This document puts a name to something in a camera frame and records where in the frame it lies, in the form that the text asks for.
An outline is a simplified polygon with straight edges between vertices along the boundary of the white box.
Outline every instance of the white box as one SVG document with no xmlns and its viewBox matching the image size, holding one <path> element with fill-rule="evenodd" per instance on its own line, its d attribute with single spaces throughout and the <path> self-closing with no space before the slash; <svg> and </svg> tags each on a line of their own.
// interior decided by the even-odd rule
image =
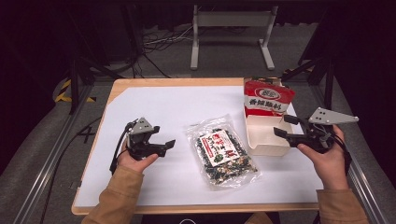
<svg viewBox="0 0 396 224">
<path fill-rule="evenodd" d="M 274 127 L 293 133 L 291 124 L 282 117 L 249 115 L 246 127 L 250 155 L 284 156 L 290 150 L 289 142 L 274 134 Z"/>
</svg>

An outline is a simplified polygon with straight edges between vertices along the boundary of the transparent packaging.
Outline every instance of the transparent packaging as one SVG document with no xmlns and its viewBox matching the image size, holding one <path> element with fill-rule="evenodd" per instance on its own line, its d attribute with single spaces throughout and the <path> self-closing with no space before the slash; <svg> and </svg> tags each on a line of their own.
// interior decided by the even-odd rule
<svg viewBox="0 0 396 224">
<path fill-rule="evenodd" d="M 186 135 L 212 189 L 237 188 L 262 175 L 233 128 L 231 116 L 191 125 Z"/>
</svg>

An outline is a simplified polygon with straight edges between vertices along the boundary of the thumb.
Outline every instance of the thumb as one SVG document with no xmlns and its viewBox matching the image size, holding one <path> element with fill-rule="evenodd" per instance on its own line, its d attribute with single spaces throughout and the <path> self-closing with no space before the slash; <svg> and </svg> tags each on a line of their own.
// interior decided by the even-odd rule
<svg viewBox="0 0 396 224">
<path fill-rule="evenodd" d="M 143 167 L 147 168 L 158 159 L 158 154 L 154 153 L 140 161 Z"/>
<path fill-rule="evenodd" d="M 313 162 L 315 162 L 315 161 L 317 160 L 318 153 L 317 153 L 314 149 L 312 149 L 311 147 L 309 147 L 309 146 L 307 146 L 307 145 L 304 145 L 304 144 L 299 144 L 299 145 L 297 146 L 297 148 L 298 148 L 301 152 L 303 152 L 303 154 L 304 154 L 307 158 L 309 158 L 309 160 L 311 160 L 311 161 L 313 161 Z"/>
</svg>

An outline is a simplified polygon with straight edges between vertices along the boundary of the white paper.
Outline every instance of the white paper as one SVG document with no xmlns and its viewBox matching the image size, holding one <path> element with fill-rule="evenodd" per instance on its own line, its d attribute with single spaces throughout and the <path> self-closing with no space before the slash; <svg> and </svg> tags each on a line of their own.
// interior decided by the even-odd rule
<svg viewBox="0 0 396 224">
<path fill-rule="evenodd" d="M 145 171 L 137 205 L 195 205 L 239 203 L 316 203 L 320 179 L 312 162 L 298 149 L 283 157 L 253 156 L 262 179 L 236 189 L 212 191 L 201 174 L 186 126 L 230 114 L 243 144 L 248 145 L 242 86 L 129 88 L 106 108 L 96 146 L 89 160 L 75 207 L 98 204 L 111 177 L 109 166 L 125 125 L 144 117 L 160 132 L 149 139 L 164 144 L 176 139 Z M 292 106 L 288 114 L 295 114 Z M 294 132 L 301 133 L 299 126 Z"/>
</svg>

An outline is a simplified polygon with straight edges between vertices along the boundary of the metal frame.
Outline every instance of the metal frame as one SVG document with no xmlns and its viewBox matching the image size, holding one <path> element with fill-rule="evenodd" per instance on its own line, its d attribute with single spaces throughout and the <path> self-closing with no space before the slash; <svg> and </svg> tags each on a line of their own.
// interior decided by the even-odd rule
<svg viewBox="0 0 396 224">
<path fill-rule="evenodd" d="M 310 86 L 313 95 L 316 97 L 316 100 L 320 106 L 325 106 L 324 104 L 324 95 L 320 90 L 318 85 Z M 352 158 L 352 163 L 349 167 L 349 176 L 355 186 L 356 191 L 358 192 L 360 199 L 363 203 L 364 210 L 366 211 L 367 216 L 373 223 L 378 224 L 387 224 L 388 219 L 382 213 L 381 209 L 378 206 L 376 198 L 374 196 L 373 190 L 370 187 L 369 182 L 367 181 L 366 175 L 364 174 L 361 166 L 356 160 L 356 157 L 353 155 L 353 152 L 348 150 L 350 156 Z"/>
<path fill-rule="evenodd" d="M 84 86 L 82 88 L 78 101 L 85 102 L 89 97 L 91 89 L 92 86 Z M 50 177 L 52 176 L 56 163 L 62 155 L 62 151 L 66 144 L 65 141 L 67 140 L 67 137 L 70 134 L 70 130 L 72 129 L 73 124 L 75 123 L 83 105 L 84 104 L 78 104 L 75 113 L 68 116 L 55 142 L 55 145 L 52 147 L 52 150 L 49 153 L 49 156 L 47 157 L 47 160 L 44 163 L 43 168 L 41 168 L 41 171 L 38 173 L 35 183 L 33 184 L 28 196 L 26 197 L 13 223 L 15 224 L 27 223 L 30 215 L 32 215 L 35 206 L 37 205 L 38 200 L 40 199 L 40 196 L 43 193 L 44 188 L 47 186 L 47 183 L 49 182 Z"/>
<path fill-rule="evenodd" d="M 193 11 L 193 40 L 191 53 L 191 70 L 198 69 L 199 54 L 199 26 L 266 26 L 264 39 L 259 39 L 262 56 L 269 70 L 274 70 L 274 62 L 268 50 L 268 42 L 276 18 L 277 7 L 272 7 L 271 11 L 199 11 L 198 6 L 194 6 Z"/>
</svg>

